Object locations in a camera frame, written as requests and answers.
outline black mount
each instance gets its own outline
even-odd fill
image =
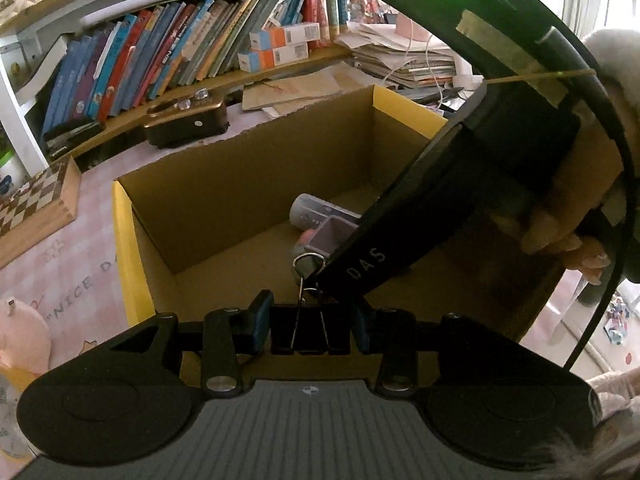
[[[448,446],[503,468],[539,463],[529,453],[558,431],[590,442],[599,405],[578,377],[471,319],[416,321],[404,310],[349,304],[274,304],[261,291],[246,310],[225,308],[202,322],[157,314],[34,381],[18,423],[53,460],[84,465],[130,462],[188,427],[204,402],[251,389],[238,354],[382,354],[375,392],[414,403]],[[179,378],[182,352],[201,356],[199,388]],[[418,353],[437,352],[440,378],[419,387]]]

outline wooden box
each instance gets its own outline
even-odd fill
[[[76,219],[80,170],[64,158],[0,204],[0,269]]]

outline cardboard box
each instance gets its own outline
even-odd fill
[[[279,46],[306,43],[307,41],[319,39],[319,23],[298,23],[249,33],[252,50],[271,50]]]
[[[306,43],[281,46],[273,50],[250,50],[244,54],[238,54],[240,70],[245,72],[260,72],[274,66],[285,63],[293,63],[309,57],[309,49]]]
[[[154,310],[202,320],[213,309],[246,308],[262,288],[271,289],[277,303],[295,303],[292,249],[301,232],[288,221],[294,199],[307,192],[364,212],[444,121],[389,90],[368,87],[121,176],[114,183],[114,225],[129,322]],[[479,215],[367,299],[420,320],[461,312],[517,337],[560,276],[559,267],[524,255]],[[380,356],[353,351],[267,353],[243,370],[281,378],[375,378]],[[435,355],[422,354],[421,382],[436,377]]]
[[[0,269],[76,219],[80,176],[64,158],[0,203]]]

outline bookshelf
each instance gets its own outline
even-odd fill
[[[16,47],[19,48],[22,53],[21,57],[24,58],[21,66],[26,70],[27,64],[33,66],[41,56],[48,52],[60,34],[77,32],[82,29],[83,20],[91,13],[127,1],[129,0],[43,0],[25,9],[22,13],[0,26],[0,59],[2,60],[2,63],[0,63],[0,102],[2,102],[0,122],[7,132],[15,152],[30,175],[33,176],[43,171],[49,164],[40,151],[33,135],[41,127],[41,123],[38,124],[38,121],[34,120],[34,114],[37,114],[35,109],[38,107],[34,106],[35,102],[29,102],[22,106],[18,104],[15,98],[15,89],[12,88],[9,76],[12,72],[12,65],[15,64],[15,54],[6,54],[7,51]],[[341,56],[333,50],[332,52],[335,55],[335,59]],[[327,57],[321,62],[327,62],[331,59],[329,52],[325,55]],[[318,62],[316,56],[312,56],[309,63]],[[232,88],[233,86],[241,86],[270,75],[271,71],[259,74],[236,75],[231,73],[221,76],[220,79],[206,80],[196,86],[198,88],[205,86],[210,89]],[[193,88],[179,88],[176,90],[177,94],[175,96],[185,96],[192,91]],[[174,94],[168,92],[161,99],[171,97],[174,97]],[[75,155],[84,153],[92,147],[113,139],[120,133],[136,126],[142,121],[146,106],[130,110],[108,121],[106,129],[100,136],[79,146],[73,153]]]
[[[132,108],[127,112],[123,112],[117,117],[109,119],[103,131],[101,131],[95,137],[92,137],[88,141],[82,143],[77,148],[71,150],[71,152],[69,153],[74,157],[82,155],[83,153],[88,152],[90,149],[96,148],[97,146],[100,146],[101,144],[107,142],[107,140],[111,140],[114,137],[117,137],[120,134],[132,128],[135,128],[136,126],[140,126],[140,124],[142,124],[144,121],[146,110],[151,106],[157,105],[158,103],[161,103],[163,101],[188,97],[190,95],[193,95],[196,90],[199,90],[201,88],[206,88],[207,90],[228,91],[242,85],[248,85],[258,82],[262,79],[286,74],[292,69],[297,70],[300,68],[304,68],[312,70],[315,68],[320,68],[322,65],[325,65],[332,60],[341,59],[348,56],[350,56],[350,51],[348,49],[340,46],[331,46],[313,51],[309,55],[309,58],[303,61],[283,64],[269,70],[265,70],[263,72],[248,73],[242,72],[241,70],[236,70],[234,72],[228,72],[226,74],[213,77],[211,79],[205,79],[191,86],[180,86],[178,88],[174,88],[173,90],[169,90],[168,92],[166,92],[164,95],[162,95],[162,97],[159,97],[158,99],[149,101],[136,108]]]

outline pink object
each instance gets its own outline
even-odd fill
[[[0,367],[36,375],[49,369],[51,338],[42,316],[15,298],[0,300]]]
[[[404,38],[411,38],[411,24],[414,24],[414,38],[413,41],[421,41],[426,43],[431,33],[421,25],[415,23],[411,18],[406,17],[404,14],[398,14],[398,20],[396,21],[396,34]]]

